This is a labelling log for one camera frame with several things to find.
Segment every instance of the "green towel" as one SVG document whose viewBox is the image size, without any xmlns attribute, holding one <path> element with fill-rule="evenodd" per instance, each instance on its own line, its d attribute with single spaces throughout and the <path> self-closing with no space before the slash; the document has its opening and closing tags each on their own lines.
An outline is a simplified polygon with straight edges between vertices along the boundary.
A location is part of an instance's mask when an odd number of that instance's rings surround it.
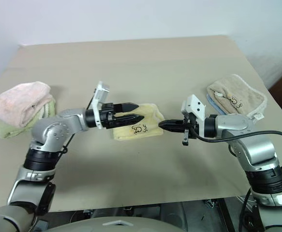
<svg viewBox="0 0 282 232">
<path fill-rule="evenodd" d="M 20 134 L 21 132 L 29 131 L 41 118 L 52 116 L 55 116 L 55 100 L 52 100 L 49 103 L 45 104 L 33 117 L 33 119 L 23 128 L 17 128 L 3 121 L 0 121 L 0 138 L 8 139 Z"/>
</svg>

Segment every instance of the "beige table surface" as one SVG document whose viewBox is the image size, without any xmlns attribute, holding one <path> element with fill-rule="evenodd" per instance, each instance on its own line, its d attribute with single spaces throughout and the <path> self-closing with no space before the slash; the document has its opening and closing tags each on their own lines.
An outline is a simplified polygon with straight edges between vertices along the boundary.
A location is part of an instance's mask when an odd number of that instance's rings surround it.
<svg viewBox="0 0 282 232">
<path fill-rule="evenodd" d="M 19 49 L 0 78 L 0 93 L 16 84 L 43 81 L 57 111 L 86 107 L 99 80 L 110 85 L 108 102 L 155 103 L 165 119 L 182 119 L 180 107 L 231 73 L 268 97 L 260 130 L 282 131 L 282 110 L 233 41 L 225 36 L 64 43 Z M 270 136 L 282 163 L 282 137 Z M 249 188 L 226 143 L 206 144 L 183 134 L 119 142 L 111 130 L 77 134 L 57 165 L 51 211 L 189 201 L 244 194 Z M 30 133 L 0 139 L 0 206 L 6 203 Z"/>
</svg>

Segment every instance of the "folded towel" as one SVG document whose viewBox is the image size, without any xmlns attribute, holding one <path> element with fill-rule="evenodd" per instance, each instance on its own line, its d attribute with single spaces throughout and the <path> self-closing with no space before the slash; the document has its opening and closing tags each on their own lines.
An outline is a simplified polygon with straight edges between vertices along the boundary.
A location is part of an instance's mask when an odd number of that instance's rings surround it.
<svg viewBox="0 0 282 232">
<path fill-rule="evenodd" d="M 127 114 L 138 114 L 144 116 L 144 118 L 134 125 L 114 128 L 114 139 L 130 140 L 163 134 L 163 130 L 158 127 L 158 123 L 163 121 L 164 117 L 155 104 L 139 104 L 139 107 L 135 110 L 117 113 L 116 116 Z"/>
<path fill-rule="evenodd" d="M 243 114 L 251 119 L 264 118 L 267 97 L 250 87 L 239 75 L 215 81 L 207 88 L 209 96 L 226 114 Z"/>
<path fill-rule="evenodd" d="M 21 132 L 29 131 L 34 126 L 34 124 L 41 118 L 52 117 L 52 116 L 55 116 L 54 100 L 45 104 L 25 127 L 17 128 L 3 121 L 0 121 L 0 138 L 2 139 L 12 138 L 20 134 Z"/>
<path fill-rule="evenodd" d="M 0 120 L 14 127 L 25 127 L 50 102 L 50 87 L 40 81 L 23 83 L 0 94 Z"/>
</svg>

